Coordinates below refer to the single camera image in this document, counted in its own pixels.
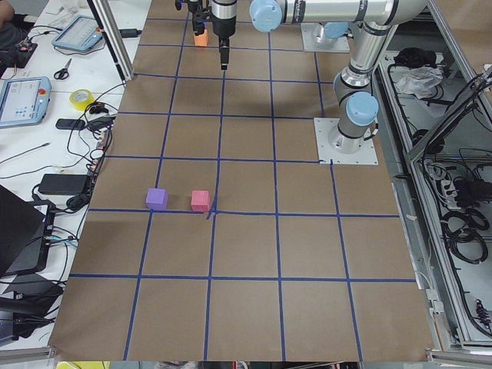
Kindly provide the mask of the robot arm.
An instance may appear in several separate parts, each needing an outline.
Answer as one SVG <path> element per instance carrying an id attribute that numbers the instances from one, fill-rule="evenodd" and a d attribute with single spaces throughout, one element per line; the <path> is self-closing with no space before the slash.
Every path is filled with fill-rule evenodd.
<path id="1" fill-rule="evenodd" d="M 399 24 L 410 21 L 426 6 L 424 1 L 252 1 L 249 14 L 260 32 L 290 23 L 349 22 L 361 25 L 348 65 L 334 80 L 341 118 L 327 136 L 342 154 L 357 152 L 377 117 L 379 105 L 369 93 L 373 70 Z"/>

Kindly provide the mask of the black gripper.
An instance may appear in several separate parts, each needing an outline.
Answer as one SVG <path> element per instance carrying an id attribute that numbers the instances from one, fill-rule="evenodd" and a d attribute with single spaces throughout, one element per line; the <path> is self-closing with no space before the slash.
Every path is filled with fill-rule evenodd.
<path id="1" fill-rule="evenodd" d="M 204 32 L 208 21 L 209 2 L 202 0 L 175 0 L 175 8 L 180 11 L 186 5 L 188 12 L 193 15 L 193 32 Z"/>
<path id="2" fill-rule="evenodd" d="M 218 37 L 231 37 L 235 33 L 237 20 L 236 0 L 212 0 L 211 20 L 213 31 Z M 227 70 L 230 58 L 229 38 L 219 38 L 221 70 Z"/>

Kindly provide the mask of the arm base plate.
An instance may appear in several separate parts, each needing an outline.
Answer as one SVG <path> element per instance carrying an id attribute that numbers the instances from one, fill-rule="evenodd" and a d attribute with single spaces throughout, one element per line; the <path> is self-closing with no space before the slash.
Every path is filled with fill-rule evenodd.
<path id="1" fill-rule="evenodd" d="M 348 53 L 347 22 L 304 23 L 301 25 L 306 52 Z"/>
<path id="2" fill-rule="evenodd" d="M 315 118 L 317 156 L 326 165 L 378 165 L 373 140 L 347 138 L 338 130 L 338 118 Z"/>

